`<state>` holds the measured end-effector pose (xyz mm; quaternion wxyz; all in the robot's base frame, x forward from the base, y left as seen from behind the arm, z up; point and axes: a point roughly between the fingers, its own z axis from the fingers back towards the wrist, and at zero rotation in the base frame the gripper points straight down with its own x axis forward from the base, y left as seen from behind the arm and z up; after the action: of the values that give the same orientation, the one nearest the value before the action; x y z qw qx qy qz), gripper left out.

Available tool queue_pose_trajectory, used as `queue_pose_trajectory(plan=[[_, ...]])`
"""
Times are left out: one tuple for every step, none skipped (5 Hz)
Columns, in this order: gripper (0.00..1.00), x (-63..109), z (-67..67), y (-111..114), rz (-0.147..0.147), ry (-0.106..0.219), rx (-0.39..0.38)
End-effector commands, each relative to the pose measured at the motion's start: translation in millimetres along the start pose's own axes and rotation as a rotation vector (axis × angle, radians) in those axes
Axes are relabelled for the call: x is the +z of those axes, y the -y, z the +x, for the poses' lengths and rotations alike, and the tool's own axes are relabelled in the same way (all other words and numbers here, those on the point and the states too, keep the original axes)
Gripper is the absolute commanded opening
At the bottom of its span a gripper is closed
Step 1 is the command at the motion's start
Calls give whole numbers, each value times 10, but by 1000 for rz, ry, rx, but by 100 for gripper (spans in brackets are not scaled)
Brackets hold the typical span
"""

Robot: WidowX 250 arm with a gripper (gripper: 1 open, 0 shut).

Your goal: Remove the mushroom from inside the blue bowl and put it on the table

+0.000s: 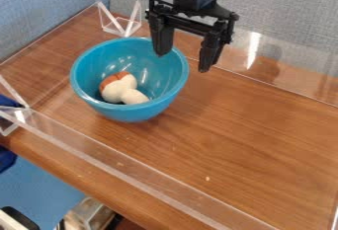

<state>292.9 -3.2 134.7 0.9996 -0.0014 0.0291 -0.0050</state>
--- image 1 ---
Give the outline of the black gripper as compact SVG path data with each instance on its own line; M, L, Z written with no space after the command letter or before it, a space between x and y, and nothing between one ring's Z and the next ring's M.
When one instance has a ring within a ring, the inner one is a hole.
M169 0L149 2L146 14L157 55L163 56L171 51L175 29L202 36L198 71L208 72L218 61L225 44L233 41L240 15L217 2L200 10L182 8Z

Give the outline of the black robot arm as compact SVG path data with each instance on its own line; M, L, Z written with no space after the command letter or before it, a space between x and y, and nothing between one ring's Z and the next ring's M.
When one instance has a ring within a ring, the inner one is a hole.
M240 15L218 4L218 0L149 0L146 18L158 56L173 49L174 30L204 37L198 71L208 72L217 64L226 44L233 41Z

